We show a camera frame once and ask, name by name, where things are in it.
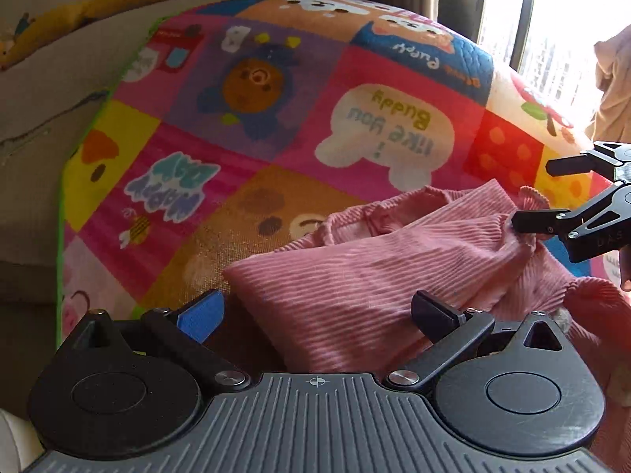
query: pink ribbed shirt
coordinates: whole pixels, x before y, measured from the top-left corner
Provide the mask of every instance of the pink ribbed shirt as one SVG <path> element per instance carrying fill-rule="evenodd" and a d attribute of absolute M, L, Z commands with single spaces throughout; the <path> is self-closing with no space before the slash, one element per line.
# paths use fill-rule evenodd
<path fill-rule="evenodd" d="M 528 187 L 515 205 L 496 181 L 461 192 L 427 187 L 333 214 L 311 235 L 224 275 L 290 371 L 380 378 L 405 364 L 429 345 L 409 313 L 423 289 L 500 320 L 564 305 L 570 338 L 607 389 L 631 354 L 631 308 L 611 282 L 574 277 L 535 235 L 512 230 L 517 208 L 544 207 Z M 629 420 L 608 399 L 592 450 L 631 472 Z"/>

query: round black disc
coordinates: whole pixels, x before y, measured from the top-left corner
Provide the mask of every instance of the round black disc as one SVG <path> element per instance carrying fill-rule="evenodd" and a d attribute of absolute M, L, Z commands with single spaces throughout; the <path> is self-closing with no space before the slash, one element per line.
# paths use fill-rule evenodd
<path fill-rule="evenodd" d="M 433 393 L 438 414 L 469 443 L 502 455 L 553 456 L 588 445 L 605 401 L 587 366 L 570 345 L 522 342 L 445 372 Z"/>
<path fill-rule="evenodd" d="M 44 370 L 28 410 L 47 448 L 111 460 L 174 438 L 200 403 L 197 382 L 180 366 L 96 348 Z"/>

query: cartoon print mat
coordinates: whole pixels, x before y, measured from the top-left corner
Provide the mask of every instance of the cartoon print mat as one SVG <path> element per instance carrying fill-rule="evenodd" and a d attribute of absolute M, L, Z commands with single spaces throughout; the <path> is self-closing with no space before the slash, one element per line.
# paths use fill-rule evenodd
<path fill-rule="evenodd" d="M 433 184 L 530 184 L 576 208 L 607 182 L 551 178 L 587 138 L 510 68 L 422 16 L 363 0 L 225 0 L 162 22 L 63 178 L 60 337 L 90 307 L 181 306 L 222 269 L 351 205 Z M 617 254 L 572 265 L 619 282 Z"/>

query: metal bolt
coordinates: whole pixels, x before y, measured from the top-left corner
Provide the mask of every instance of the metal bolt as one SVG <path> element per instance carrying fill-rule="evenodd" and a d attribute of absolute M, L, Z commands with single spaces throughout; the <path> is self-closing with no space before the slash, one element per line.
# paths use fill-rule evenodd
<path fill-rule="evenodd" d="M 388 374 L 388 380 L 397 386 L 413 386 L 420 380 L 420 377 L 409 369 L 398 369 Z"/>
<path fill-rule="evenodd" d="M 245 374 L 240 371 L 224 370 L 215 375 L 215 382 L 222 386 L 238 386 L 245 382 Z"/>

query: green mat edge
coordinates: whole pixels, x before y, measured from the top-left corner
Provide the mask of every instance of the green mat edge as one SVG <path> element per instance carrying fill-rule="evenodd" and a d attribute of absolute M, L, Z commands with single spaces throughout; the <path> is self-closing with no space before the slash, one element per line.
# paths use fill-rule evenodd
<path fill-rule="evenodd" d="M 147 32 L 147 36 L 146 36 L 145 40 L 143 41 L 143 43 L 140 46 L 138 46 L 138 48 L 134 52 L 134 55 L 125 64 L 125 67 L 124 67 L 124 69 L 122 69 L 122 71 L 121 71 L 121 73 L 120 73 L 120 75 L 118 77 L 118 80 L 116 80 L 116 83 L 111 88 L 107 89 L 108 93 L 107 93 L 106 100 L 101 105 L 101 108 L 99 108 L 99 111 L 94 115 L 94 117 L 92 118 L 92 121 L 90 121 L 90 125 L 83 132 L 83 135 L 81 135 L 81 138 L 78 141 L 77 146 L 75 147 L 74 151 L 72 152 L 72 154 L 70 156 L 68 156 L 68 158 L 66 159 L 66 161 L 64 163 L 64 168 L 61 171 L 61 178 L 60 178 L 60 183 L 59 183 L 59 212 L 58 212 L 58 228 L 57 228 L 57 261 L 56 261 L 57 310 L 56 310 L 56 321 L 55 321 L 55 326 L 56 326 L 55 336 L 56 336 L 56 346 L 57 346 L 57 348 L 59 348 L 61 346 L 61 343 L 62 343 L 62 336 L 61 336 L 61 309 L 62 309 L 62 299 L 63 299 L 63 291 L 64 291 L 63 281 L 64 281 L 64 223 L 65 223 L 65 213 L 64 213 L 65 196 L 64 196 L 64 183 L 63 183 L 63 180 L 64 180 L 64 176 L 65 176 L 65 169 L 67 167 L 67 163 L 75 154 L 77 154 L 79 146 L 81 145 L 81 143 L 83 142 L 83 140 L 85 139 L 87 134 L 90 132 L 90 130 L 92 129 L 92 126 L 97 121 L 97 119 L 99 118 L 99 116 L 101 115 L 103 110 L 106 109 L 108 103 L 110 102 L 110 100 L 112 99 L 112 96 L 114 95 L 114 92 L 116 91 L 116 89 L 120 85 L 120 83 L 122 81 L 122 78 L 124 77 L 125 73 L 128 71 L 128 69 L 131 66 L 131 64 L 138 58 L 138 54 L 141 52 L 141 50 L 146 46 L 146 44 L 149 42 L 149 40 L 156 33 L 158 27 L 163 22 L 165 22 L 167 19 L 171 19 L 172 17 L 175 17 L 176 15 L 180 15 L 181 13 L 188 12 L 188 10 L 183 10 L 182 12 L 178 12 L 178 13 L 175 13 L 175 14 L 172 14 L 172 15 L 160 17 L 159 19 L 157 19 L 151 25 L 151 27 L 149 27 L 149 31 Z"/>

